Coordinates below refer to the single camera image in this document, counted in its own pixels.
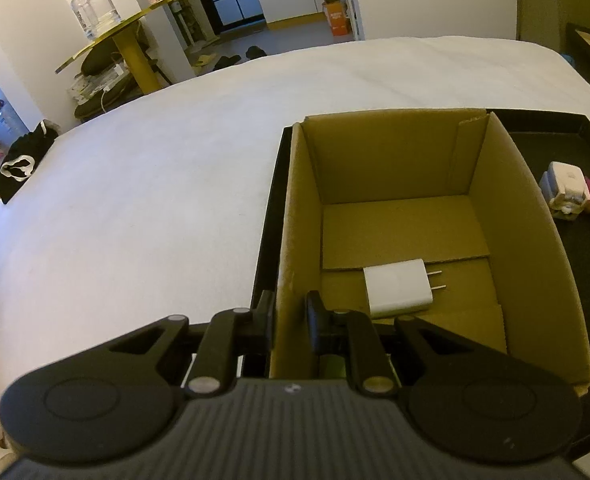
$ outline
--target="table leg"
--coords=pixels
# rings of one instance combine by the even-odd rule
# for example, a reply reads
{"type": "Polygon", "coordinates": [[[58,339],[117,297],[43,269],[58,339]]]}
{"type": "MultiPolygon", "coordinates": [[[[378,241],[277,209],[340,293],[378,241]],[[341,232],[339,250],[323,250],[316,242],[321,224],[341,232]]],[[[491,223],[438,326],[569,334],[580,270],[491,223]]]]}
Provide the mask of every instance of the table leg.
{"type": "Polygon", "coordinates": [[[149,65],[149,61],[144,56],[133,29],[134,27],[126,27],[115,34],[115,44],[142,92],[152,94],[160,90],[162,85],[160,85],[157,76],[149,65]]]}

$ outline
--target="ribbed gray surface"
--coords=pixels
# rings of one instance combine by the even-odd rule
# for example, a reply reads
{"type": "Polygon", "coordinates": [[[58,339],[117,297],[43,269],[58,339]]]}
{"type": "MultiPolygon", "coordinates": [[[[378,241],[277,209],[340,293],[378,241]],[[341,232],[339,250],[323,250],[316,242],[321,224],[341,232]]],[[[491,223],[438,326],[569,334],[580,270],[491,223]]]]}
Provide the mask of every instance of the ribbed gray surface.
{"type": "Polygon", "coordinates": [[[22,460],[4,480],[475,480],[584,478],[561,459],[520,468],[456,460],[426,444],[387,400],[345,381],[239,380],[194,400],[159,441],[128,459],[71,470],[22,460]]]}

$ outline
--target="bed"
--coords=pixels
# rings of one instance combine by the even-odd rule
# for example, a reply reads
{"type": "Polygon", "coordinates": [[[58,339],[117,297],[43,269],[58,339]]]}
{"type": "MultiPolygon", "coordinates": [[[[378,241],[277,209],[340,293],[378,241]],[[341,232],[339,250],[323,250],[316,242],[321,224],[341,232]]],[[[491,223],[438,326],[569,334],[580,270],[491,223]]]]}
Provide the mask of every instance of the bed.
{"type": "Polygon", "coordinates": [[[61,136],[0,203],[0,395],[168,314],[247,306],[285,126],[376,108],[585,114],[590,86],[530,43],[393,38],[246,62],[61,136]]]}

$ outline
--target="yellow round table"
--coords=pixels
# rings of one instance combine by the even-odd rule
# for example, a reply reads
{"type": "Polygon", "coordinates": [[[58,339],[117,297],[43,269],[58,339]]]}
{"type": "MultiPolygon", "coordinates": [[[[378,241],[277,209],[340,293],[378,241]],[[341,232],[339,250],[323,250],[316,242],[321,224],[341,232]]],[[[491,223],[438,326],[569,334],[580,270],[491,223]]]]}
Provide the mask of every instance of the yellow round table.
{"type": "Polygon", "coordinates": [[[157,9],[162,5],[166,5],[175,0],[160,0],[156,4],[141,10],[137,14],[133,14],[130,18],[122,20],[120,23],[115,25],[111,30],[107,30],[102,36],[93,40],[91,43],[86,45],[78,53],[73,54],[69,57],[62,65],[60,65],[55,71],[56,74],[60,73],[67,66],[69,66],[77,58],[91,50],[94,46],[102,43],[102,41],[108,38],[113,38],[117,45],[120,54],[124,58],[131,74],[137,81],[138,86],[142,89],[145,94],[151,94],[157,90],[160,90],[162,86],[157,80],[157,76],[152,71],[149,61],[144,56],[140,44],[135,36],[135,28],[130,27],[131,24],[135,23],[144,15],[148,14],[151,10],[157,9]]]}

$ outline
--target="cardboard sheet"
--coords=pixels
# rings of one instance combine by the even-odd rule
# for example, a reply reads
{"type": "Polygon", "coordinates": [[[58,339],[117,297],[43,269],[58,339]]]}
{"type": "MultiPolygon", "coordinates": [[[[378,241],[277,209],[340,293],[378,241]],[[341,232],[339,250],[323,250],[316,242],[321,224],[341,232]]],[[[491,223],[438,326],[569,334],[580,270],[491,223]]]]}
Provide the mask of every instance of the cardboard sheet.
{"type": "MultiPolygon", "coordinates": [[[[504,317],[497,303],[488,259],[432,264],[427,266],[427,270],[441,270],[440,275],[431,277],[431,285],[446,285],[446,288],[436,290],[433,303],[414,316],[506,352],[504,317]]],[[[321,295],[328,310],[369,312],[361,270],[324,270],[321,295]]],[[[376,322],[392,324],[393,319],[376,322]]]]}
{"type": "Polygon", "coordinates": [[[327,205],[324,269],[361,269],[421,258],[464,260],[489,254],[467,196],[327,205]]]}

